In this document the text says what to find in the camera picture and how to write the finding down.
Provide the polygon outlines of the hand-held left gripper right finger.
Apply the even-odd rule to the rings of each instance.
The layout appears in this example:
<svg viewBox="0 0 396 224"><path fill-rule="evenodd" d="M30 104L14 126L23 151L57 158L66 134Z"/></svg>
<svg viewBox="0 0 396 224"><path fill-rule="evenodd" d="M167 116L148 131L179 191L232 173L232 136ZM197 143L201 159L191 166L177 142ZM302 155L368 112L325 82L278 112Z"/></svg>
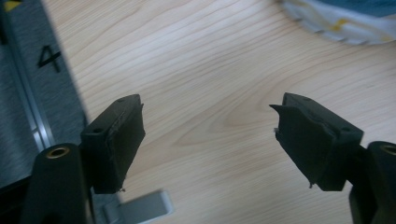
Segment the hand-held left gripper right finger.
<svg viewBox="0 0 396 224"><path fill-rule="evenodd" d="M302 95L286 92L276 140L312 185L340 191L347 165L361 147L363 131L328 108Z"/></svg>

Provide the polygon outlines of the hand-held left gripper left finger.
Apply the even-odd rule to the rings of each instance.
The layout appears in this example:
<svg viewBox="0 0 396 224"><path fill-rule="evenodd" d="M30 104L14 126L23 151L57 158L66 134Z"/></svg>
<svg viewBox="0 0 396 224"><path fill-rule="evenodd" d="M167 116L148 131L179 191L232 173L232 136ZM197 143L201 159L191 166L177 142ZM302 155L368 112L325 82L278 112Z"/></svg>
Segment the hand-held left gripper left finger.
<svg viewBox="0 0 396 224"><path fill-rule="evenodd" d="M96 194L122 189L126 174L146 133L140 95L114 101L80 134L81 151L89 165Z"/></svg>

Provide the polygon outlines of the grey metal table bracket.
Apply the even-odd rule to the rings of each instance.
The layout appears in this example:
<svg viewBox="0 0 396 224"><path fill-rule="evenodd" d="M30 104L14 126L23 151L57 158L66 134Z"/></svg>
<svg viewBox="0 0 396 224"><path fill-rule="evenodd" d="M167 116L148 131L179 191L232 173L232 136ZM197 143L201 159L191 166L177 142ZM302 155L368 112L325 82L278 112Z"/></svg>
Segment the grey metal table bracket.
<svg viewBox="0 0 396 224"><path fill-rule="evenodd" d="M97 224L150 224L174 212L165 190L155 190L123 203L118 194L93 194Z"/></svg>

